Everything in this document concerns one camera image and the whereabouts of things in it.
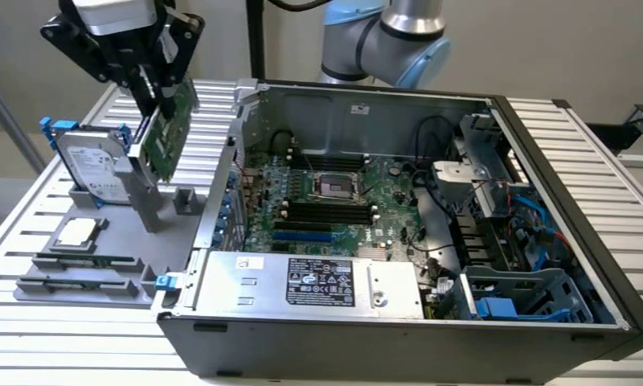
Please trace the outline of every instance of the sticker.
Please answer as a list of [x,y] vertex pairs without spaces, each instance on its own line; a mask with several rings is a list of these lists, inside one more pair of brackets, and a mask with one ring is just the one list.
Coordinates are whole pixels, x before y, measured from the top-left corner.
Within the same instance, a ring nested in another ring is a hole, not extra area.
[[368,105],[352,105],[351,106],[351,114],[369,115],[369,106]]
[[122,179],[115,176],[115,160],[103,149],[72,146],[67,149],[79,171],[82,183],[103,201],[128,203],[130,197]]
[[353,261],[289,259],[288,279],[289,304],[355,307]]
[[237,269],[265,269],[265,258],[263,256],[239,256],[236,259]]

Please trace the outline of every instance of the power supply label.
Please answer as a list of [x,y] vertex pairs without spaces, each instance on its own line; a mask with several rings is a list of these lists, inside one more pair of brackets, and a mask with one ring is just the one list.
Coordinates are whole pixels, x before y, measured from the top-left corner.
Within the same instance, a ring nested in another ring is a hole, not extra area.
[[353,262],[289,259],[287,301],[297,306],[355,307]]

